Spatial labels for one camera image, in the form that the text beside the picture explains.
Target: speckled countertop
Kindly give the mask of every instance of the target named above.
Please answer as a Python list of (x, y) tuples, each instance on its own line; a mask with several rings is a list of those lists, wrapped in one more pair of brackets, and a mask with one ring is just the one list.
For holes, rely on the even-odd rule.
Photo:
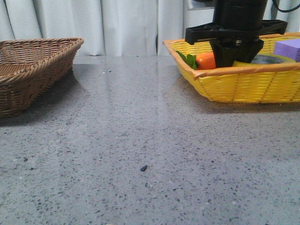
[(97, 59), (0, 119), (1, 225), (300, 224), (300, 105), (210, 102), (171, 56)]

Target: wicker basket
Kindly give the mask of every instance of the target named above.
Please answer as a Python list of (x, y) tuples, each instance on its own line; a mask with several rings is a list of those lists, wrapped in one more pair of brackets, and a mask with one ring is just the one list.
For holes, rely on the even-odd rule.
[(81, 38), (0, 42), (0, 117), (19, 115), (73, 65)]
[[(277, 41), (300, 38), (300, 33), (261, 36), (260, 53), (273, 53)], [(210, 101), (239, 103), (300, 102), (300, 63), (193, 70), (176, 53), (211, 52), (209, 42), (190, 45), (183, 39), (164, 41), (181, 74)]]

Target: purple sponge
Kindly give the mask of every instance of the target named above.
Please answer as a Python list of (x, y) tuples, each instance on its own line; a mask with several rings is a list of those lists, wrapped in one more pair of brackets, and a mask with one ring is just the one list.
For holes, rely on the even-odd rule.
[(289, 57), (300, 62), (300, 39), (277, 41), (274, 47), (274, 54)]

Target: curtain fold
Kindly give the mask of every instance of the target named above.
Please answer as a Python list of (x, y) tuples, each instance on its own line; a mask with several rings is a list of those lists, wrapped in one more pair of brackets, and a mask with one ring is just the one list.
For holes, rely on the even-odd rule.
[[(0, 40), (81, 37), (80, 55), (168, 55), (163, 40), (183, 38), (187, 20), (213, 13), (186, 12), (186, 1), (0, 0)], [(281, 9), (290, 9), (300, 0), (278, 2)], [(264, 19), (288, 21), (287, 32), (300, 30), (300, 9), (281, 13), (272, 0)]]

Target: brown wicker basket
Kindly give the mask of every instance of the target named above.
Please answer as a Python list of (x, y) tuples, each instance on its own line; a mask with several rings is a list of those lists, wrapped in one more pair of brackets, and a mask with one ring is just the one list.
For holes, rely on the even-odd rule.
[(82, 38), (0, 42), (0, 118), (16, 116), (73, 65)]

